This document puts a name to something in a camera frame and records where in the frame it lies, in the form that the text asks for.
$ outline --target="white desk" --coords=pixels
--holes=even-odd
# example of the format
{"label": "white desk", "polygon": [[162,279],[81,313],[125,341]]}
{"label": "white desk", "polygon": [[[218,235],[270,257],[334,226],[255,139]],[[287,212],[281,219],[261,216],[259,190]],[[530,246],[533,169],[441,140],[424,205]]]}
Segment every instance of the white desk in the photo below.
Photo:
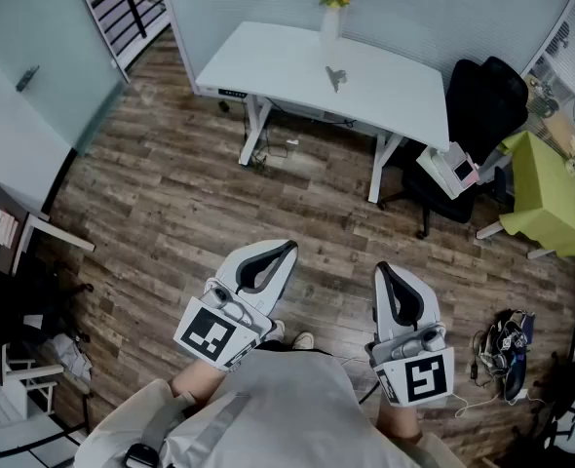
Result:
{"label": "white desk", "polygon": [[[326,66],[344,69],[339,92]],[[317,31],[243,22],[211,58],[196,80],[209,90],[249,94],[250,133],[240,154],[246,165],[272,104],[285,100],[328,111],[382,129],[368,200],[378,201],[381,173],[403,137],[448,149],[441,74],[431,67],[369,45],[341,38],[323,51]],[[257,96],[265,99],[260,103]]]}

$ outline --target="black office chair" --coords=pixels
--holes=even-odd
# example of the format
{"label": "black office chair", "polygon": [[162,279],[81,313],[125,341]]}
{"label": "black office chair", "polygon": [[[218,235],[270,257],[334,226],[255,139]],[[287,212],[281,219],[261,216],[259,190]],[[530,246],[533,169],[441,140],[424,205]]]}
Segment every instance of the black office chair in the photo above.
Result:
{"label": "black office chair", "polygon": [[[91,285],[61,290],[57,272],[48,272],[41,260],[21,260],[18,275],[0,272],[0,347],[11,342],[34,346],[64,332],[71,338],[89,342],[68,310],[67,302],[77,293],[92,291]],[[40,329],[23,323],[26,315],[43,316]]]}
{"label": "black office chair", "polygon": [[[523,80],[505,62],[489,58],[482,66],[459,60],[454,66],[445,96],[447,124],[451,141],[458,142],[472,160],[482,165],[495,147],[527,116],[528,89]],[[431,210],[451,220],[467,223],[479,194],[488,192],[503,202],[506,199],[504,172],[496,169],[495,178],[485,185],[473,185],[451,200],[415,161],[426,146],[410,141],[404,148],[410,163],[402,174],[403,191],[381,199],[378,207],[400,199],[422,205],[424,230],[416,236],[424,239],[430,232]]]}

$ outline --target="shoe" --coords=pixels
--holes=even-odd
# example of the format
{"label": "shoe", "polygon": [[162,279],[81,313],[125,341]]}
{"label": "shoe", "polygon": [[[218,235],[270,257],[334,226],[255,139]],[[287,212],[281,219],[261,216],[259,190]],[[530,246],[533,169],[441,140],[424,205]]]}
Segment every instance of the shoe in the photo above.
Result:
{"label": "shoe", "polygon": [[299,334],[291,345],[292,350],[312,350],[314,348],[314,336],[304,331]]}
{"label": "shoe", "polygon": [[274,328],[272,331],[270,331],[268,334],[266,334],[264,341],[275,340],[279,341],[280,343],[283,343],[284,337],[286,336],[286,323],[284,323],[280,319],[277,319],[275,321],[275,324],[277,325],[277,327]]}

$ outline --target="door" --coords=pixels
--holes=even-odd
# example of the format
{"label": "door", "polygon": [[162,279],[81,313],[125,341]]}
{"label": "door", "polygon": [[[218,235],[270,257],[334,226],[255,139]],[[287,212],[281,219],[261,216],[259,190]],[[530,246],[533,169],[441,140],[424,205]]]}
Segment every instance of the door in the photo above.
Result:
{"label": "door", "polygon": [[32,67],[21,94],[82,152],[123,86],[84,0],[0,0],[0,68],[16,85]]}

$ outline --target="wooden floor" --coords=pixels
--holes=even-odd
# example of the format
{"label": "wooden floor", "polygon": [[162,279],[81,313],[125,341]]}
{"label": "wooden floor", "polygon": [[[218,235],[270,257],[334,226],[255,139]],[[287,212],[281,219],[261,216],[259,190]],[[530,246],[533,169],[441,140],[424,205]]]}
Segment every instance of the wooden floor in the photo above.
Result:
{"label": "wooden floor", "polygon": [[[364,345],[374,331],[370,278],[380,260],[411,270],[437,293],[447,342],[455,347],[455,393],[470,403],[497,393],[493,384],[478,388],[470,380],[473,335],[500,310],[535,311],[525,386],[540,396],[532,383],[549,371],[551,353],[565,357],[571,344],[575,259],[527,260],[535,246],[503,232],[476,240],[476,231],[498,215],[486,198],[469,224],[434,215],[428,240],[415,239],[421,216],[415,204],[380,212],[365,200],[373,139],[330,125],[275,115],[271,155],[260,154],[266,168],[240,166],[242,106],[232,102],[224,114],[215,100],[194,98],[169,31],[131,78],[88,154],[73,163],[51,213],[53,223],[94,242],[95,252],[55,240],[39,245],[40,256],[67,263],[69,282],[95,286],[74,306],[92,338],[84,348],[94,364],[94,424],[140,387],[190,362],[172,340],[188,299],[203,292],[229,252],[272,238],[299,247],[273,317],[286,322],[287,337],[311,331],[319,348],[346,362],[359,397],[375,383]],[[400,171],[386,169],[381,194],[399,188]],[[68,423],[80,418],[79,397],[71,381],[57,389],[56,410]],[[379,392],[364,404],[370,417],[378,399]],[[426,431],[476,466],[510,445],[514,425],[529,426],[533,407],[498,400],[455,419],[462,406],[450,397],[419,414]]]}

